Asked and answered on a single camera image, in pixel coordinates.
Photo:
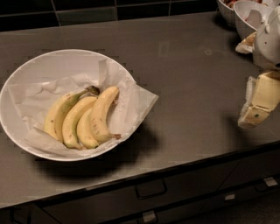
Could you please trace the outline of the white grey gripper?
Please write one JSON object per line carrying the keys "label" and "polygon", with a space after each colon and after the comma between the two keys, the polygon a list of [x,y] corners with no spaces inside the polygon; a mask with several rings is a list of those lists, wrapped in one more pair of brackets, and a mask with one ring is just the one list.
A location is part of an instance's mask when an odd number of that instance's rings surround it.
{"label": "white grey gripper", "polygon": [[[249,34],[235,50],[243,54],[253,51],[254,63],[264,70],[280,70],[280,6],[274,8],[257,32]],[[280,103],[280,73],[269,71],[257,78],[250,76],[245,99],[238,126],[253,128],[268,118]]]}

